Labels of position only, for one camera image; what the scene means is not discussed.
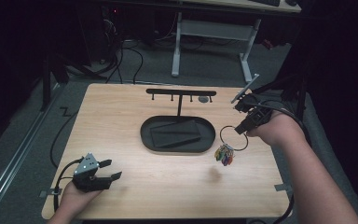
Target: wooden tabletop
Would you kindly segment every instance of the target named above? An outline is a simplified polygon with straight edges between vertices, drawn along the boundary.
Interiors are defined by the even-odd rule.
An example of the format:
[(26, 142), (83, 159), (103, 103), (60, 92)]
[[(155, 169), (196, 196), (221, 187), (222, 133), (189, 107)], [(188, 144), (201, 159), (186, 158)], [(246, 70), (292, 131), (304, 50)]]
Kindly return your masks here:
[[(148, 88), (216, 91), (212, 103), (184, 96), (182, 115), (207, 119), (216, 131), (213, 146), (198, 154), (157, 153), (147, 149), (140, 129), (145, 120), (156, 115), (175, 116), (178, 97), (151, 95)], [(246, 114), (233, 109), (230, 101), (239, 88), (109, 85), (91, 84), (86, 92), (74, 128), (51, 184), (63, 167), (91, 152), (97, 161), (112, 160), (97, 176), (122, 171), (89, 207), (81, 219), (138, 218), (215, 218), (279, 217), (288, 206), (286, 192), (276, 191), (282, 184), (271, 149), (259, 138), (250, 138), (244, 151), (223, 166), (214, 158), (222, 144), (219, 133), (227, 125), (237, 126)], [(246, 139), (233, 129), (225, 129), (224, 140), (243, 147)], [(72, 176), (76, 165), (64, 176)], [(65, 186), (64, 179), (60, 185)], [(54, 213), (53, 197), (48, 196), (42, 216)]]
[(278, 7), (269, 6), (249, 0), (181, 0), (182, 2), (197, 3), (197, 4), (212, 4), (217, 6), (225, 7), (245, 7), (252, 9), (261, 9), (268, 11), (279, 11), (279, 12), (301, 12), (301, 7), (296, 5), (295, 7), (289, 6), (284, 0), (281, 0)]

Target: hand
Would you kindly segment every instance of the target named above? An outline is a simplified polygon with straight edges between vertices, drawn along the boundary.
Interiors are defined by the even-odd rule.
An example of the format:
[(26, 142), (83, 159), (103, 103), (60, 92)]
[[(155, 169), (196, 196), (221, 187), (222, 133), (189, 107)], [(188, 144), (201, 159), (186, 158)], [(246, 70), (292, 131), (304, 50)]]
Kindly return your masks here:
[(69, 223), (101, 192), (102, 190), (86, 193), (77, 189), (72, 181), (69, 182), (63, 191), (57, 212), (48, 223)]
[(305, 135), (298, 124), (282, 112), (272, 112), (268, 123), (263, 124), (246, 135), (259, 136), (270, 146), (285, 148), (292, 144), (307, 142)]

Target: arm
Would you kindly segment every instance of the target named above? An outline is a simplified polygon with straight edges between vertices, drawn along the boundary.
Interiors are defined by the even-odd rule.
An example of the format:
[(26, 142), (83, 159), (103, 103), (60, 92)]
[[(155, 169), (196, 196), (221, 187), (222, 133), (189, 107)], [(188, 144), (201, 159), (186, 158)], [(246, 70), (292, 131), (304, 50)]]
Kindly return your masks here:
[(48, 224), (68, 224), (102, 191), (83, 192), (78, 190), (74, 183), (69, 182), (62, 194), (60, 207)]
[(289, 164), (299, 223), (358, 223), (347, 198), (290, 117), (274, 112), (269, 123), (247, 135), (259, 136), (282, 150)]

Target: keychain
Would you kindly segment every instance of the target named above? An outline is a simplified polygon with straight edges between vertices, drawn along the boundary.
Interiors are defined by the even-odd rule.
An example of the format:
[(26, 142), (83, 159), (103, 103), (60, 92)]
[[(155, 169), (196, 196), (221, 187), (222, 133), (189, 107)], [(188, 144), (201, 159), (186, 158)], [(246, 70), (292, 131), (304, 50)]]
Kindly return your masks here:
[(220, 140), (222, 141), (223, 145), (220, 146), (220, 148), (218, 148), (214, 153), (214, 157), (216, 158), (216, 161), (221, 161), (224, 166), (230, 165), (233, 162), (234, 151), (242, 151), (242, 150), (246, 149), (249, 144), (248, 137), (245, 134), (243, 134), (243, 135), (246, 138), (246, 146), (242, 149), (235, 149), (235, 148), (229, 146), (227, 143), (225, 143), (225, 141), (223, 140), (223, 137), (222, 137), (222, 131), (228, 127), (234, 128), (233, 126), (226, 126), (226, 127), (223, 127), (222, 130), (220, 130)]

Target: key ring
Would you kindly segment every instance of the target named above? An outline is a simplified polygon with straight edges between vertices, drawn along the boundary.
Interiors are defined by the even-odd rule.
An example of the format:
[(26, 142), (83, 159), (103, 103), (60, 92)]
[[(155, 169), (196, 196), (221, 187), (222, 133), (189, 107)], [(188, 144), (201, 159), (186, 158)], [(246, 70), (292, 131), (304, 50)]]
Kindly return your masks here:
[[(223, 130), (224, 130), (225, 128), (233, 128), (233, 129), (235, 129), (235, 127), (234, 127), (234, 126), (231, 126), (231, 125), (228, 125), (228, 126), (223, 127), (223, 128), (220, 130), (220, 140), (222, 141), (222, 143), (223, 143), (224, 145), (226, 145), (226, 146), (229, 147), (229, 145), (223, 140), (223, 137), (222, 137), (222, 132), (223, 132)], [(248, 147), (248, 145), (249, 145), (249, 139), (248, 139), (248, 136), (246, 136), (245, 133), (243, 134), (243, 136), (245, 136), (245, 138), (246, 138), (246, 146), (245, 146), (244, 148), (241, 148), (241, 149), (236, 149), (236, 148), (233, 148), (233, 147), (230, 147), (230, 149), (232, 149), (232, 150), (234, 150), (234, 151), (242, 151), (242, 150), (246, 149), (246, 148)]]

